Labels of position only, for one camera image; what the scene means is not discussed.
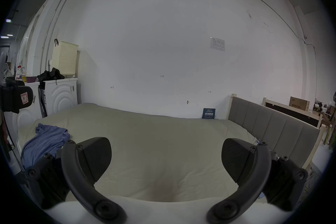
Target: sign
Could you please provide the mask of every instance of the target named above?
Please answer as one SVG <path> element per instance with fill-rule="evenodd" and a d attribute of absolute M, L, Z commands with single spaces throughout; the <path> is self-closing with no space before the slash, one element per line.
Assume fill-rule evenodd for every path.
<path fill-rule="evenodd" d="M 28 103 L 28 94 L 27 94 L 27 92 L 21 94 L 21 100 L 22 100 L 22 104 Z"/>
<path fill-rule="evenodd" d="M 215 111 L 214 108 L 204 108 L 202 118 L 213 119 L 215 118 Z"/>

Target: black plastic bracket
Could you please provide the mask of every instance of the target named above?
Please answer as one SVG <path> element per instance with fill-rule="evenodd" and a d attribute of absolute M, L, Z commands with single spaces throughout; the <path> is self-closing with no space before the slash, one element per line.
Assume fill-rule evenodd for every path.
<path fill-rule="evenodd" d="M 103 223 L 119 224 L 126 221 L 126 213 L 121 206 L 96 191 L 86 178 L 78 160 L 78 148 L 74 141 L 65 142 L 61 161 L 63 174 L 71 192 L 90 214 Z"/>
<path fill-rule="evenodd" d="M 227 224 L 242 215 L 263 191 L 270 171 L 271 151 L 265 142 L 261 142 L 255 147 L 252 168 L 242 185 L 231 196 L 212 206 L 207 221 Z"/>

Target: bottle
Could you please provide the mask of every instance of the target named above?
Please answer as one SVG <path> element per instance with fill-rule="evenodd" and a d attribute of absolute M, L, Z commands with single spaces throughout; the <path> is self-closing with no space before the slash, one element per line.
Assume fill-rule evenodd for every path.
<path fill-rule="evenodd" d="M 20 80 L 21 77 L 22 77 L 22 72 L 21 72 L 21 66 L 19 65 L 19 66 L 17 67 L 17 71 L 16 71 L 15 79 L 16 79 L 16 80 Z"/>

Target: blue sign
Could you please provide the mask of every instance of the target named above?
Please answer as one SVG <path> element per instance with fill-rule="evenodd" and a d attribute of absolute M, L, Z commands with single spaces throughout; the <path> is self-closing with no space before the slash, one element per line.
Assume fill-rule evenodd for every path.
<path fill-rule="evenodd" d="M 215 111 L 214 108 L 204 108 L 202 118 L 215 118 Z"/>

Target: label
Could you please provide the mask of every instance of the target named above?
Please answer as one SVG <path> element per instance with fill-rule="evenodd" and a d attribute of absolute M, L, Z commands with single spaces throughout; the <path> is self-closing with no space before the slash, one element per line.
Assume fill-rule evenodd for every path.
<path fill-rule="evenodd" d="M 225 41 L 224 40 L 214 38 L 214 37 L 211 37 L 210 40 L 211 40 L 210 45 L 212 49 L 225 51 Z"/>
<path fill-rule="evenodd" d="M 21 94 L 21 100 L 22 100 L 22 104 L 28 103 L 28 93 L 27 92 Z"/>
<path fill-rule="evenodd" d="M 215 111 L 216 111 L 216 109 L 214 109 L 214 108 L 204 108 L 202 118 L 214 119 L 215 118 Z"/>

